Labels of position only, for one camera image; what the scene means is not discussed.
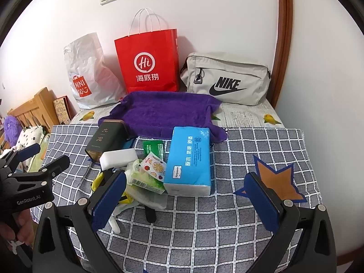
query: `white rope handle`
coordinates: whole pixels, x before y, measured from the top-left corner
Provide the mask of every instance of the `white rope handle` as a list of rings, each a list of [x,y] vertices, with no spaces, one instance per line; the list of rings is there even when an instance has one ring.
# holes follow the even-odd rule
[[[152,32],[153,32],[153,23],[152,23],[152,18],[150,17],[150,14],[149,14],[148,9],[149,9],[149,10],[152,12],[152,14],[154,14],[154,16],[157,18],[158,23],[159,23],[159,30],[161,30],[161,22],[160,22],[160,20],[159,20],[159,17],[155,14],[155,12],[154,12],[153,10],[151,10],[150,8],[141,8],[141,9],[139,9],[139,11],[138,11],[138,12],[134,15],[134,18],[133,18],[133,20],[132,20],[132,22],[131,22],[131,25],[130,25],[130,28],[129,28],[129,34],[128,34],[128,37],[130,36],[130,30],[131,30],[131,27],[132,27],[133,22],[134,22],[135,18],[137,17],[138,13],[139,13],[139,23],[138,23],[138,25],[139,25],[139,34],[140,34],[140,18],[141,18],[142,12],[143,12],[144,10],[145,10],[145,11],[147,11],[147,13],[148,13],[149,21],[150,21],[150,28],[151,28],[151,30],[152,30]]]

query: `purple towel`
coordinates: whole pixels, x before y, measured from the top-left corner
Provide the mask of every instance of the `purple towel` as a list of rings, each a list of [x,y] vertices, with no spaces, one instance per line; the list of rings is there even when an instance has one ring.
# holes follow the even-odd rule
[[[210,95],[185,92],[136,91],[128,94],[105,119],[122,119],[131,135],[171,139],[175,126],[210,128],[210,141],[222,142],[227,134],[212,124],[211,114],[221,102]]]

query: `wooden headboard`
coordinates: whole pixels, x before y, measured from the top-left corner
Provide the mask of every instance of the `wooden headboard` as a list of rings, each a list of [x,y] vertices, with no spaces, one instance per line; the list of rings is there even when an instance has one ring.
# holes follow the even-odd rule
[[[8,115],[16,117],[23,127],[43,125],[50,133],[53,125],[59,125],[53,101],[52,95],[45,87],[31,100],[16,109],[11,109]]]

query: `gray plaid cloth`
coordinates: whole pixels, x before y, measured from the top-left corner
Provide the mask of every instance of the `gray plaid cloth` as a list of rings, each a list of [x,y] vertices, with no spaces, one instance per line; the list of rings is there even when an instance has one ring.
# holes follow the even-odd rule
[[[63,154],[71,161],[53,186],[57,206],[91,195],[90,185],[100,168],[90,162],[84,149],[96,130],[96,124],[53,126],[45,164]],[[139,157],[143,157],[143,140],[147,138],[138,137],[134,145]],[[163,142],[167,161],[170,141]],[[233,195],[243,187],[244,176],[256,171],[253,155],[274,169],[294,164],[294,183],[308,201],[299,206],[322,202],[300,130],[230,128],[227,141],[215,144],[210,153],[210,197],[169,195],[167,209],[157,211],[154,224],[146,221],[142,206],[127,209],[116,219],[121,233],[114,234],[107,224],[97,232],[99,237],[125,272],[245,272],[272,236],[249,199]],[[42,209],[33,209],[36,221]],[[280,268],[288,264],[300,234],[300,230],[294,234]],[[86,258],[73,228],[70,235],[77,254]]]

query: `nike swoosh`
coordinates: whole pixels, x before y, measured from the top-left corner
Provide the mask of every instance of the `nike swoosh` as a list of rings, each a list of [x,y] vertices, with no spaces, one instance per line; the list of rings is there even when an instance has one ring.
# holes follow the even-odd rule
[[[216,83],[211,86],[210,91],[209,91],[209,93],[212,96],[219,96],[219,95],[223,95],[223,94],[229,94],[231,92],[235,92],[235,91],[240,91],[240,90],[246,89],[246,88],[242,88],[242,89],[231,89],[231,90],[216,90],[215,89],[215,85],[216,85]]]

